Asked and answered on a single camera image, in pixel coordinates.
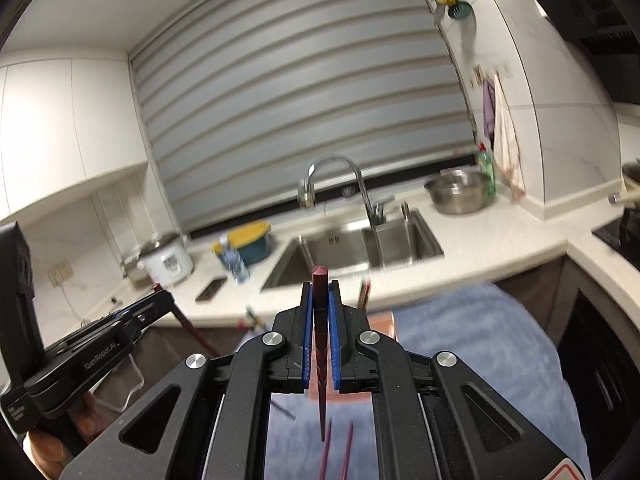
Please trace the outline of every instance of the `blue tablecloth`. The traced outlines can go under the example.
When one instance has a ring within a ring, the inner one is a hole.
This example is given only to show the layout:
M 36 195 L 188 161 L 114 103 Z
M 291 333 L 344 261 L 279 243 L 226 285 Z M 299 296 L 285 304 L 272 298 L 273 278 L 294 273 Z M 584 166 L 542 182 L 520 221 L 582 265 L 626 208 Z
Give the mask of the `blue tablecloth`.
M 398 341 L 411 352 L 431 356 L 455 352 L 529 419 L 591 478 L 574 398 L 562 378 L 553 343 L 524 307 L 490 283 L 453 292 L 394 311 Z M 296 415 L 292 421 L 272 409 L 267 440 L 266 480 L 318 477 L 323 444 L 318 404 L 308 396 L 274 395 Z M 327 405 L 333 423 L 327 479 L 340 478 L 351 421 L 354 439 L 350 480 L 376 480 L 378 462 L 370 402 Z

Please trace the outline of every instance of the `kitchen counter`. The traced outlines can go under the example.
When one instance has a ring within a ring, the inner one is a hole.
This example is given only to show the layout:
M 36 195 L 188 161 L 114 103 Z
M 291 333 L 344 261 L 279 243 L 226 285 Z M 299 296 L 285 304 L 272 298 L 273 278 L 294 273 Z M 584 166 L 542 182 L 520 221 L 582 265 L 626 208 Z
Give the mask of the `kitchen counter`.
M 606 199 L 544 222 L 503 197 L 497 197 L 487 208 L 465 216 L 438 213 L 422 188 L 396 193 L 396 198 L 407 200 L 412 210 L 422 214 L 444 250 L 444 256 L 412 266 L 367 272 L 371 279 L 368 310 L 410 303 L 466 283 L 498 280 L 568 254 L 603 286 L 640 328 L 640 274 L 591 235 L 593 228 L 621 213 Z M 316 214 L 274 226 L 272 234 L 276 247 L 269 258 L 251 267 L 249 282 L 236 286 L 229 279 L 208 303 L 195 303 L 195 298 L 213 277 L 222 276 L 225 271 L 212 254 L 210 241 L 194 245 L 190 248 L 195 261 L 194 273 L 170 289 L 178 306 L 196 326 L 206 327 L 235 326 L 244 316 L 247 305 L 251 305 L 259 316 L 271 320 L 279 311 L 299 304 L 302 289 L 298 285 L 261 290 L 290 239 L 366 216 L 359 198 L 350 199 L 346 206 L 334 205 L 327 211 L 318 209 Z M 356 304 L 362 276 L 340 278 L 340 293 L 345 304 Z M 139 292 L 126 288 L 120 292 L 119 297 L 125 304 L 140 296 Z M 165 316 L 158 325 L 176 326 L 177 321 L 172 316 Z

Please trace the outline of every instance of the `cooking pan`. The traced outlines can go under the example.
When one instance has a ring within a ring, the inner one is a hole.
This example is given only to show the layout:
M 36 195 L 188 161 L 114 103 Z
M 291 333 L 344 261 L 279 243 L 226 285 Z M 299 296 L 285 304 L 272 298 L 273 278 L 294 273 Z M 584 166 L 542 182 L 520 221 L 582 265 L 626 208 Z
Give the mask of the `cooking pan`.
M 640 208 L 640 158 L 636 158 L 635 162 L 622 165 L 622 177 L 626 190 L 609 195 L 609 203 L 613 205 L 634 203 L 636 208 Z

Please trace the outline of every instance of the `faucet spout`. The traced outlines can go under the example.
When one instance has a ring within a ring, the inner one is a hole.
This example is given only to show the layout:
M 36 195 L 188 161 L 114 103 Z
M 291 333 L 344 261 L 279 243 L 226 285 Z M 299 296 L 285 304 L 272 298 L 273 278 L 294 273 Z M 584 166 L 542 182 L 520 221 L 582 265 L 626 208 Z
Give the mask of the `faucet spout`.
M 356 182 L 358 183 L 358 187 L 360 188 L 360 195 L 362 196 L 362 201 L 364 202 L 364 207 L 367 210 L 367 217 L 369 218 L 369 223 L 372 227 L 380 225 L 383 223 L 383 220 L 379 218 L 371 206 L 371 200 L 369 200 L 369 193 L 367 192 L 367 188 L 364 185 L 364 180 L 362 179 L 362 172 L 360 168 L 356 166 L 356 164 L 346 156 L 342 155 L 328 155 L 326 157 L 321 158 L 315 164 L 309 166 L 306 177 L 300 181 L 298 186 L 298 203 L 305 208 L 311 208 L 316 204 L 316 193 L 314 190 L 314 174 L 316 170 L 322 168 L 325 164 L 329 162 L 346 162 L 349 169 L 353 171 L 353 174 L 356 176 Z

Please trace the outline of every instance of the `plastic bottle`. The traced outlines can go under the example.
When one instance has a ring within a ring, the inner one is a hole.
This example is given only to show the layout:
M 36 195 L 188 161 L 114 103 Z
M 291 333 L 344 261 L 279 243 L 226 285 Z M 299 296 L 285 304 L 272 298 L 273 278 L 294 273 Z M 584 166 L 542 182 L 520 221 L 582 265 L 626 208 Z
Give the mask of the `plastic bottle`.
M 486 193 L 488 196 L 495 195 L 495 172 L 494 172 L 494 164 L 491 162 L 491 155 L 486 150 L 486 146 L 484 142 L 480 142 L 478 144 L 478 155 L 476 155 L 476 159 L 478 160 L 478 164 L 482 169 L 482 172 L 489 177 L 489 183 L 486 186 Z
M 227 234 L 220 237 L 220 245 L 222 246 L 222 260 L 226 268 L 236 280 L 236 285 L 241 285 L 249 280 L 249 270 L 246 268 L 244 261 L 240 257 L 238 250 L 229 243 Z

